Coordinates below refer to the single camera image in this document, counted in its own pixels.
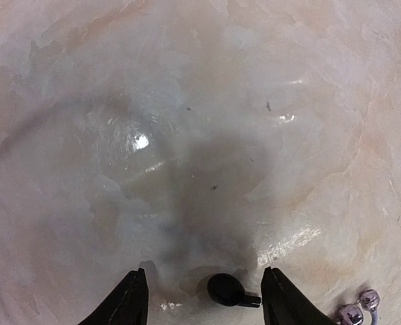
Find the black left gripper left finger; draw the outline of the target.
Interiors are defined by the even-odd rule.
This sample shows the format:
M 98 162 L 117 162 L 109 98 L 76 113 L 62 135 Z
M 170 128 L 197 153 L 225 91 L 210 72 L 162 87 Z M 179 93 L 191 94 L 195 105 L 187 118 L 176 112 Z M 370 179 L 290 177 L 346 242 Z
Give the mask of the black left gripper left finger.
M 79 325 L 147 325 L 148 301 L 144 269 L 130 271 Z

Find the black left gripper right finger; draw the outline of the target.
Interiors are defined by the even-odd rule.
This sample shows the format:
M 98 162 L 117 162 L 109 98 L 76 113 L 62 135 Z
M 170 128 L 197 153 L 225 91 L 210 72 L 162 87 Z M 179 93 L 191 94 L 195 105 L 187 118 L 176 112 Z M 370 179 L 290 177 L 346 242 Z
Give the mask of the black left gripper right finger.
M 265 325 L 334 325 L 278 268 L 267 267 L 261 280 Z

